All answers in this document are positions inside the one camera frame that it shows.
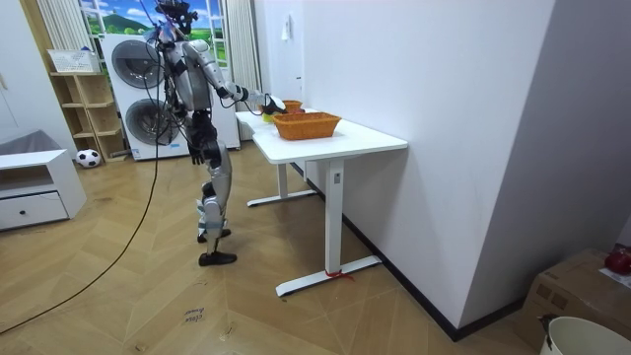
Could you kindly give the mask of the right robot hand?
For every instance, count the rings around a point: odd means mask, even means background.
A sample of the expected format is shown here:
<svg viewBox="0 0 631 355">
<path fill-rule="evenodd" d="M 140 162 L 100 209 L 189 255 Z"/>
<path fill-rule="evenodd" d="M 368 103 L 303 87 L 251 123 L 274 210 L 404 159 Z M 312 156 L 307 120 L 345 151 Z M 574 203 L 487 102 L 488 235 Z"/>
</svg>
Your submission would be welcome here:
<svg viewBox="0 0 631 355">
<path fill-rule="evenodd" d="M 274 113 L 287 112 L 284 102 L 269 94 L 265 95 L 264 103 L 261 107 L 262 107 L 262 112 L 269 115 L 272 115 Z"/>
</svg>

